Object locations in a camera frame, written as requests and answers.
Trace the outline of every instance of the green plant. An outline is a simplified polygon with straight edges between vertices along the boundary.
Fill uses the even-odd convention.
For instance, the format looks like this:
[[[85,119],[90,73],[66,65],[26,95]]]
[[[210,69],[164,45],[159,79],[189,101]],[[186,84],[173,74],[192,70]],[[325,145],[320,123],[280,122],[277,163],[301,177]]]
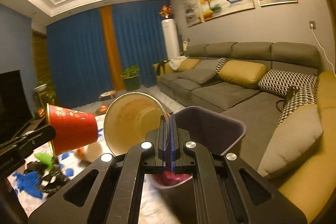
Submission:
[[[48,99],[49,101],[48,103],[54,105],[55,99],[56,99],[56,91],[55,91],[55,86],[54,86],[53,81],[48,77],[41,78],[37,81],[37,86],[40,86],[43,84],[47,84],[46,93],[44,95]]]
[[[139,75],[140,68],[137,65],[133,65],[129,67],[128,69],[123,71],[123,74],[120,76],[123,79],[135,77]]]

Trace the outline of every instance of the orange curtain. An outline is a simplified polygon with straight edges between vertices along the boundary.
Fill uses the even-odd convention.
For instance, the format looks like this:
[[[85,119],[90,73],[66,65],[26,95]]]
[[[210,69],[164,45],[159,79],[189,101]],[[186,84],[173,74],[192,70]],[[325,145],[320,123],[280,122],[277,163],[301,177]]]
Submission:
[[[120,75],[122,74],[122,67],[117,47],[117,41],[113,29],[111,6],[109,5],[101,7],[100,13],[112,82],[116,90],[124,90],[124,81],[122,80],[122,78],[120,78]]]

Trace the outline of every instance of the green toy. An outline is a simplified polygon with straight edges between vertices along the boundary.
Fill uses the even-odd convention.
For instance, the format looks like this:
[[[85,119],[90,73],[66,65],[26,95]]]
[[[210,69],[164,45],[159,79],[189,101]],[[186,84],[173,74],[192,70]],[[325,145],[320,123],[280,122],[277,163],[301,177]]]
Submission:
[[[47,165],[47,169],[50,170],[53,167],[53,163],[51,158],[52,155],[49,155],[47,153],[36,153],[34,154],[35,158],[37,158],[41,163]]]

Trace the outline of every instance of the power cord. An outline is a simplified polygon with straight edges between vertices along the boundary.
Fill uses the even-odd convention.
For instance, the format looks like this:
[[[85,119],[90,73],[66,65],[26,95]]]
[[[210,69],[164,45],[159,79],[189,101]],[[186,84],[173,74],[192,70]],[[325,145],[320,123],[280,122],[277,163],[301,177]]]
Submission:
[[[335,76],[335,78],[336,78],[335,67],[334,67],[334,65],[329,61],[329,59],[328,59],[328,57],[327,57],[327,54],[326,54],[326,51],[324,50],[324,48],[323,48],[323,47],[321,46],[321,44],[319,43],[319,40],[317,39],[317,37],[316,37],[316,35],[315,35],[315,31],[314,31],[314,29],[313,29],[313,24],[310,24],[310,27],[311,27],[311,30],[312,30],[312,32],[313,32],[313,35],[314,35],[314,37],[315,37],[317,43],[319,44],[320,48],[323,49],[324,56],[325,56],[326,60],[327,60],[327,61],[330,63],[330,65],[332,66],[332,68],[333,68],[333,72],[334,72],[334,76]]]

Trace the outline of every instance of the metal screw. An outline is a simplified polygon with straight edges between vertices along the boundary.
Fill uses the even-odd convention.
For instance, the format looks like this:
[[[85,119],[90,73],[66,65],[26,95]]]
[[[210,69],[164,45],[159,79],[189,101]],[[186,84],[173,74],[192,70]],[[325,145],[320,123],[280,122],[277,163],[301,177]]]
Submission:
[[[233,153],[227,153],[226,154],[226,158],[228,160],[236,160],[237,159],[237,155],[236,154],[233,154]]]
[[[196,143],[193,141],[189,141],[185,143],[185,146],[188,148],[195,148],[196,147]]]
[[[110,160],[112,160],[113,156],[109,153],[103,154],[101,155],[100,159],[104,162],[109,162]]]
[[[143,143],[141,144],[141,147],[142,147],[143,149],[149,149],[149,148],[152,147],[152,144],[151,144],[150,142],[143,142]]]

